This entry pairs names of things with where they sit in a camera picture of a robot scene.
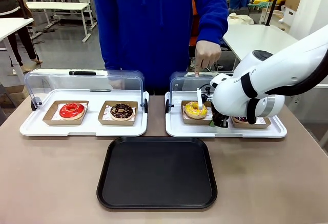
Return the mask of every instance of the cardboard box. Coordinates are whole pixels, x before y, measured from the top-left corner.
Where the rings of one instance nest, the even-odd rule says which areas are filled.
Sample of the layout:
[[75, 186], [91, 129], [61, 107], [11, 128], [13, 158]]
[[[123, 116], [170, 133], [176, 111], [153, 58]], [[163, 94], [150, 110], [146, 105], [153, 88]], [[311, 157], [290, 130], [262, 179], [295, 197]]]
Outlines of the cardboard box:
[[286, 0], [285, 6], [291, 10], [297, 11], [301, 0]]
[[[104, 112], [106, 105], [109, 105], [113, 107], [116, 104], [127, 104], [130, 105], [132, 108], [135, 108], [134, 111], [134, 120], [124, 120], [124, 121], [119, 121], [119, 120], [103, 120]], [[138, 102], [136, 101], [105, 101], [98, 116], [98, 121], [102, 125], [116, 125], [116, 126], [133, 126], [138, 114]]]
[[237, 120], [235, 120], [233, 117], [231, 117], [232, 120], [232, 124], [234, 126], [234, 128], [247, 128], [247, 129], [265, 129], [268, 126], [271, 125], [271, 122], [269, 120], [269, 118], [257, 118], [257, 119], [264, 119], [265, 124], [249, 124], [249, 123], [239, 123]]
[[[204, 119], [185, 119], [184, 117], [184, 111], [183, 111], [183, 107], [186, 106], [187, 103], [189, 102], [193, 102], [195, 100], [188, 100], [188, 101], [182, 101], [181, 102], [181, 112], [182, 112], [182, 119], [183, 119], [183, 123], [184, 124], [188, 124], [188, 125], [209, 125], [211, 123], [211, 120], [204, 120]], [[206, 101], [205, 103], [203, 103], [207, 108], [211, 108], [211, 102]]]
[[45, 114], [45, 117], [43, 118], [43, 121], [50, 125], [50, 126], [58, 126], [58, 125], [66, 125], [66, 126], [78, 126], [82, 124], [83, 118], [87, 113], [88, 107], [84, 110], [84, 114], [82, 117], [76, 120], [51, 120], [53, 115], [58, 110], [59, 104], [69, 104], [69, 103], [79, 103], [79, 104], [85, 104], [87, 103], [87, 106], [89, 104], [89, 101], [85, 100], [58, 100], [53, 102], [53, 104], [50, 106], [49, 110]]
[[286, 7], [286, 10], [285, 10], [284, 16], [283, 16], [283, 22], [286, 23], [289, 26], [292, 26], [295, 15], [296, 15], [295, 10], [291, 10], [290, 8]]
[[[25, 100], [25, 98], [29, 96], [29, 92], [25, 85], [5, 87], [5, 89], [17, 105], [20, 105]], [[7, 97], [7, 95], [2, 95], [0, 96], [0, 104], [11, 105], [12, 103]]]

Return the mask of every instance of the yellow icing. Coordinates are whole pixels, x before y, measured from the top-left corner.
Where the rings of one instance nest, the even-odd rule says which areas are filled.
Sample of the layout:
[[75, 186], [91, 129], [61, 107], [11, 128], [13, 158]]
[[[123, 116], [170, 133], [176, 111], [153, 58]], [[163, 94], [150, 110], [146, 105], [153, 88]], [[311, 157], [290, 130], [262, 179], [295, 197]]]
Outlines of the yellow icing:
[[206, 106], [203, 104], [203, 108], [201, 110], [199, 110], [198, 109], [198, 102], [196, 102], [196, 101], [187, 103], [184, 108], [185, 108], [185, 112], [187, 114], [197, 115], [197, 116], [207, 115]]

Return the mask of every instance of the white box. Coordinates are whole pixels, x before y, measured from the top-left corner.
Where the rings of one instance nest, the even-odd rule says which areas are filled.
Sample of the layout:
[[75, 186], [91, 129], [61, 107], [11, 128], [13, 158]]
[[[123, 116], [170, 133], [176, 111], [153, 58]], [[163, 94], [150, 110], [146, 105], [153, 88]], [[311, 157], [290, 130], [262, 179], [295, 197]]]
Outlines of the white box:
[[296, 11], [286, 7], [286, 10], [283, 14], [283, 22], [288, 26], [292, 26], [293, 20], [295, 18]]

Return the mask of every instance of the white tray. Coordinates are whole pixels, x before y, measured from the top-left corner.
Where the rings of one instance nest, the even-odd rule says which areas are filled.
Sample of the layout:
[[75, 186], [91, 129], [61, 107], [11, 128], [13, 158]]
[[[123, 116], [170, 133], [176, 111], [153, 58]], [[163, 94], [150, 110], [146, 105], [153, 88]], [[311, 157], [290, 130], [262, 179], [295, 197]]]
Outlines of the white tray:
[[[170, 93], [166, 93], [166, 100], [170, 100]], [[231, 119], [228, 128], [210, 127], [204, 125], [187, 125], [183, 123], [181, 102], [183, 100], [197, 100], [196, 92], [175, 91], [172, 98], [174, 107], [165, 114], [166, 132], [173, 137], [243, 137], [243, 138], [282, 138], [287, 130], [277, 116], [270, 117], [271, 125], [266, 129], [238, 129], [234, 128]]]
[[[148, 92], [143, 98], [149, 101]], [[89, 105], [83, 122], [79, 126], [49, 126], [42, 119], [56, 100], [88, 100]], [[105, 126], [98, 121], [101, 107], [106, 100], [137, 101], [138, 112], [133, 126]], [[32, 112], [19, 131], [25, 136], [139, 136], [147, 129], [148, 113], [140, 106], [139, 90], [112, 90], [111, 92], [90, 92], [81, 89], [55, 89], [43, 99], [43, 104]]]

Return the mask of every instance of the donut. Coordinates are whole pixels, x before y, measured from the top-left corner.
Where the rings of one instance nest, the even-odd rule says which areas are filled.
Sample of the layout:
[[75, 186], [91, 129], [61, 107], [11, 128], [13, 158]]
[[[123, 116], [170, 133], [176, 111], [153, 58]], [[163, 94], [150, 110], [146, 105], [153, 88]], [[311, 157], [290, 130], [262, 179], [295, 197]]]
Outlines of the donut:
[[60, 109], [59, 115], [64, 120], [77, 120], [83, 116], [84, 112], [85, 108], [82, 104], [70, 103]]
[[187, 116], [193, 119], [203, 119], [207, 115], [207, 108], [203, 104], [203, 108], [199, 110], [198, 108], [198, 102], [193, 101], [189, 102], [184, 107], [184, 112]]
[[234, 122], [236, 123], [248, 123], [247, 118], [246, 117], [232, 117], [232, 119], [234, 120]]
[[129, 120], [133, 116], [133, 109], [127, 104], [115, 104], [111, 108], [111, 117], [113, 120]]

